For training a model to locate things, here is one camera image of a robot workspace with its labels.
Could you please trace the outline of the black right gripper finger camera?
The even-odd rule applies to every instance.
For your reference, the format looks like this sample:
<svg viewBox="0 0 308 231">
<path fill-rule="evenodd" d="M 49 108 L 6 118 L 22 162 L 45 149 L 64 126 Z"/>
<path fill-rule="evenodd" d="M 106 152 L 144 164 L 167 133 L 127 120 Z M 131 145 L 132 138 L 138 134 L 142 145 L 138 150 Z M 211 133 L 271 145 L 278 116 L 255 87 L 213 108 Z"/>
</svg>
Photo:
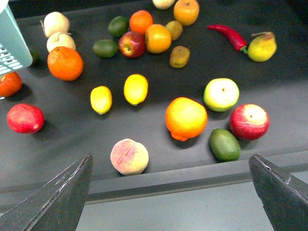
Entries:
<svg viewBox="0 0 308 231">
<path fill-rule="evenodd" d="M 308 184 L 262 156 L 249 158 L 255 191 L 275 231 L 308 229 Z"/>
</svg>

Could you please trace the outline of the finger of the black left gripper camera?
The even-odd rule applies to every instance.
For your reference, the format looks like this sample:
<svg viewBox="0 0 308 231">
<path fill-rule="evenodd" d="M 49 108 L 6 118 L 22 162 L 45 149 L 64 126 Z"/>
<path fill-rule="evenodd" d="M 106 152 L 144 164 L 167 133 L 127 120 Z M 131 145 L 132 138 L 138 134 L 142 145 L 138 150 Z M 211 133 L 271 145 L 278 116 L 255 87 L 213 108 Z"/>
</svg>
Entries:
<svg viewBox="0 0 308 231">
<path fill-rule="evenodd" d="M 0 218 L 2 231 L 74 231 L 86 202 L 93 168 L 90 154 L 39 188 Z"/>
</svg>

